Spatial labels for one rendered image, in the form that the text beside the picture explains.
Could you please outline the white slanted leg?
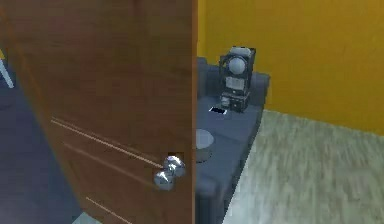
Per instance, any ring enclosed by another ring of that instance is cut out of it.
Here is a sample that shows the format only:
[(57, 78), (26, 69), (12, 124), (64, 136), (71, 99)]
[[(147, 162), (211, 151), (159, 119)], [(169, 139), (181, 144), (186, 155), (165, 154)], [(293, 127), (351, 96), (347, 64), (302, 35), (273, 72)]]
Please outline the white slanted leg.
[(7, 68), (5, 67), (2, 59), (0, 59), (0, 74), (2, 75), (3, 79), (5, 80), (7, 86), (10, 89), (13, 89), (15, 87), (14, 82), (13, 82)]

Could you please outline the black and grey box device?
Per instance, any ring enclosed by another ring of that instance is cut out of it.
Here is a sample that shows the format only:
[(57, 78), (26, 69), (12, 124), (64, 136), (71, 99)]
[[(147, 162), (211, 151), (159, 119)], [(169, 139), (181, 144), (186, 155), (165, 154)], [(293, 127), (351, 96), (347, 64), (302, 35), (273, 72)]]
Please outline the black and grey box device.
[(247, 108), (255, 56), (255, 48), (233, 46), (226, 55), (220, 57), (220, 102), (223, 108), (238, 113), (243, 113)]

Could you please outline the brown wooden room door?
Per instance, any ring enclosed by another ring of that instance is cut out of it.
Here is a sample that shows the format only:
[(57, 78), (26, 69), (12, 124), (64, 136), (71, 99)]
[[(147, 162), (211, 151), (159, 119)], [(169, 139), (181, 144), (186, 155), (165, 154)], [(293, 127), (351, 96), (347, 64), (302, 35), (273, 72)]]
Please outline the brown wooden room door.
[(0, 48), (102, 224), (195, 224), (197, 1), (0, 0)]

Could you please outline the grey blue sofa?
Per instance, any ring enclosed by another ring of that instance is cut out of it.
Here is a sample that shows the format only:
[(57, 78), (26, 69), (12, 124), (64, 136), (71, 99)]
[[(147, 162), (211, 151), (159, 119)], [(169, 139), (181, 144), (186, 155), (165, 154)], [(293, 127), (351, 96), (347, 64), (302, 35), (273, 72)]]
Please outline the grey blue sofa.
[(199, 57), (197, 71), (196, 127), (210, 132), (214, 142), (210, 157), (196, 165), (195, 223), (222, 224), (258, 133), (270, 76), (252, 75), (250, 102), (244, 112), (220, 114), (211, 110), (221, 94), (219, 68)]

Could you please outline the grey round bowl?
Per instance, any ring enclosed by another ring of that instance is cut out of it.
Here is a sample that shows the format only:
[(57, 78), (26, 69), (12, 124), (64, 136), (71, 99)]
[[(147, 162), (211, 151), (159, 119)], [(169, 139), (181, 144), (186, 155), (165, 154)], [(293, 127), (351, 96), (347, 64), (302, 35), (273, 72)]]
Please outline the grey round bowl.
[(196, 130), (196, 161), (198, 163), (210, 158), (213, 143), (214, 137), (209, 131), (204, 129)]

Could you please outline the silver round door knob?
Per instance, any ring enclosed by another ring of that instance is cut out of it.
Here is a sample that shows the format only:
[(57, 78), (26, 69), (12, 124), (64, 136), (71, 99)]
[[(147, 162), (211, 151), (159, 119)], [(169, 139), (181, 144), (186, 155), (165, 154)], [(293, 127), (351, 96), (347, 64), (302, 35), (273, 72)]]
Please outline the silver round door knob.
[(168, 156), (163, 163), (163, 168), (154, 175), (154, 183), (164, 191), (172, 190), (175, 179), (186, 173), (184, 162), (175, 155)]

